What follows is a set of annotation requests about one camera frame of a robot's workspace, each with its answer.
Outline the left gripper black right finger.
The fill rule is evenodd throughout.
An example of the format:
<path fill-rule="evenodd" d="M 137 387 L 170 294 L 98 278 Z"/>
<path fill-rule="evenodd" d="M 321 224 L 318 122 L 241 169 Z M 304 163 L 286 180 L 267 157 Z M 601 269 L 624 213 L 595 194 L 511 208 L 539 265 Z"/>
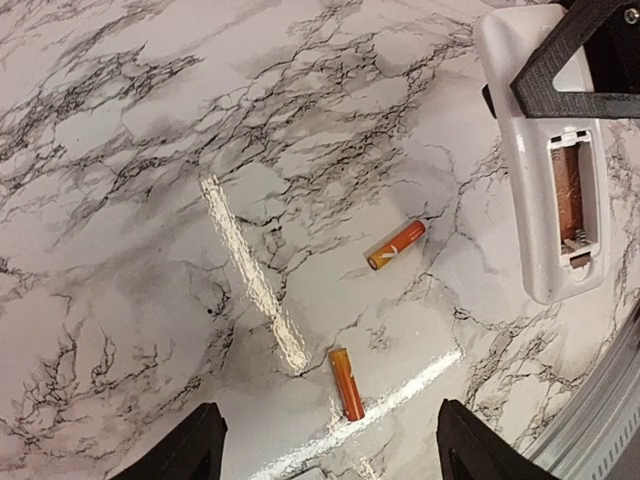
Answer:
<path fill-rule="evenodd" d="M 458 400 L 442 402 L 436 437 L 444 480 L 555 480 Z"/>

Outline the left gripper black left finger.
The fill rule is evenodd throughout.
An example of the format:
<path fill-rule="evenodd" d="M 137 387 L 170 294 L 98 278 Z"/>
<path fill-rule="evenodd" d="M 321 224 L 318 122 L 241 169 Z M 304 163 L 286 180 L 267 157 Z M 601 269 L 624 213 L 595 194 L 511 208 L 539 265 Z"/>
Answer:
<path fill-rule="evenodd" d="M 216 403 L 202 403 L 114 480 L 218 480 L 228 427 Z"/>

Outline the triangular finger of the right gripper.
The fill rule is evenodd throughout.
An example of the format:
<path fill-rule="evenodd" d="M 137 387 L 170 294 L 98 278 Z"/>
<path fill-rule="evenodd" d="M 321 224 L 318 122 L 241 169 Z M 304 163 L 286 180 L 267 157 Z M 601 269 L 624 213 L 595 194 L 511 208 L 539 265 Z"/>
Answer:
<path fill-rule="evenodd" d="M 639 118 L 639 3 L 563 1 L 510 84 L 527 118 Z"/>

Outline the white remote control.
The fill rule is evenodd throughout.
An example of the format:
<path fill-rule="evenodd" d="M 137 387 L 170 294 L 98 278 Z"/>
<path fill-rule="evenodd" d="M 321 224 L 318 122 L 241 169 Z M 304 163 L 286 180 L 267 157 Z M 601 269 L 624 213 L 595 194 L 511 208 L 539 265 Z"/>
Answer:
<path fill-rule="evenodd" d="M 533 119 L 510 83 L 565 10 L 558 4 L 497 9 L 475 30 L 511 178 L 523 283 L 551 304 L 601 285 L 611 256 L 606 155 L 596 119 Z"/>

